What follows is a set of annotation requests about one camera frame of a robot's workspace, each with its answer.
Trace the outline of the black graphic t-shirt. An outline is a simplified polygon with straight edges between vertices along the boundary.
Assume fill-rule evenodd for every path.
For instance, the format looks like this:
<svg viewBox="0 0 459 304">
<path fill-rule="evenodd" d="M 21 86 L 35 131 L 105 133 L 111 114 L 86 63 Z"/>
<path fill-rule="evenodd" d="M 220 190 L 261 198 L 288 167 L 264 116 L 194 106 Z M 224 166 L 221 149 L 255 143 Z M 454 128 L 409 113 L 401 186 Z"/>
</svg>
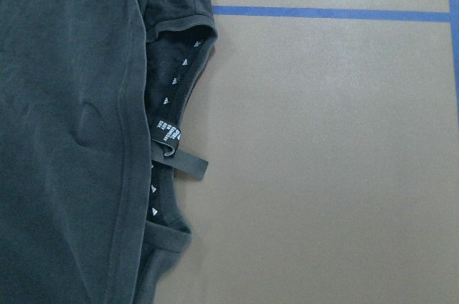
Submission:
<svg viewBox="0 0 459 304">
<path fill-rule="evenodd" d="M 191 230 L 211 0 L 1 0 L 1 301 L 152 303 Z"/>
</svg>

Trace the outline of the brown paper table cover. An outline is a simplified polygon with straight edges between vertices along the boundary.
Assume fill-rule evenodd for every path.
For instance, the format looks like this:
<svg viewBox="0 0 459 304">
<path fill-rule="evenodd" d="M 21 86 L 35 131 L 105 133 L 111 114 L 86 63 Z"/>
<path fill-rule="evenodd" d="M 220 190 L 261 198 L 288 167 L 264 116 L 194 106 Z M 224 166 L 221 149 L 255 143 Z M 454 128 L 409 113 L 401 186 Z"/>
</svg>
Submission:
<svg viewBox="0 0 459 304">
<path fill-rule="evenodd" d="M 448 0 L 213 0 L 447 11 Z M 156 303 L 456 303 L 458 93 L 442 23 L 215 15 L 181 147 L 193 237 Z"/>
</svg>

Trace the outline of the blue tape grid lines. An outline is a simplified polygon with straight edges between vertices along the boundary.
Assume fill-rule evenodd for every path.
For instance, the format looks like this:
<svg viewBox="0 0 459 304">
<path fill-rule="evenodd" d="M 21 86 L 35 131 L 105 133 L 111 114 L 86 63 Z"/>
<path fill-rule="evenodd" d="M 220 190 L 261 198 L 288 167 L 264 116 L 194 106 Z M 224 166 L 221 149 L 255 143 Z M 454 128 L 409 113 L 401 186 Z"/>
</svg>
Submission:
<svg viewBox="0 0 459 304">
<path fill-rule="evenodd" d="M 448 24 L 450 26 L 455 93 L 458 93 L 458 0 L 448 0 L 447 11 L 217 4 L 213 6 L 213 12 L 216 15 L 223 16 L 269 16 Z"/>
</svg>

